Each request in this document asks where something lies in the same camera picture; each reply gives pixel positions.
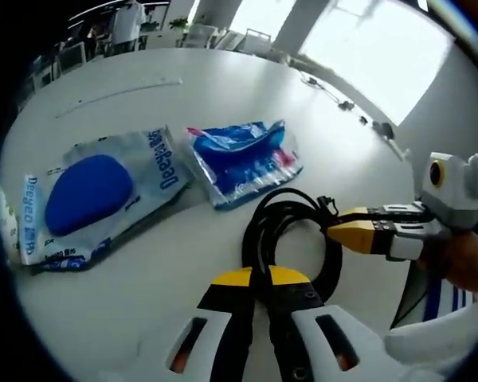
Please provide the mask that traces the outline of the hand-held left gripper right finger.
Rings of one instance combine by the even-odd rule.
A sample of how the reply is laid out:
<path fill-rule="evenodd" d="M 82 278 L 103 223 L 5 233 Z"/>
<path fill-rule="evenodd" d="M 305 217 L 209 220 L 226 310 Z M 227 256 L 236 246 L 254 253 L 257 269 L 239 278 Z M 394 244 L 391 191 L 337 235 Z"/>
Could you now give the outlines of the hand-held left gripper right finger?
<path fill-rule="evenodd" d="M 267 311 L 283 381 L 400 381 L 406 374 L 381 337 L 341 307 L 324 304 L 299 271 L 268 267 Z"/>

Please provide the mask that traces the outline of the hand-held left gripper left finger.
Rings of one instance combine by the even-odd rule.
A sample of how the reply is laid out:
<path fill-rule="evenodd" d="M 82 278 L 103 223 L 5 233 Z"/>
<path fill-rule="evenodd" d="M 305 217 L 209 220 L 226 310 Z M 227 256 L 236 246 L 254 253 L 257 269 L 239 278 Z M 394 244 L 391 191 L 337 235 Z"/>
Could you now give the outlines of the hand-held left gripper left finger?
<path fill-rule="evenodd" d="M 241 381 L 253 340 L 251 267 L 216 277 L 167 359 L 184 381 Z"/>

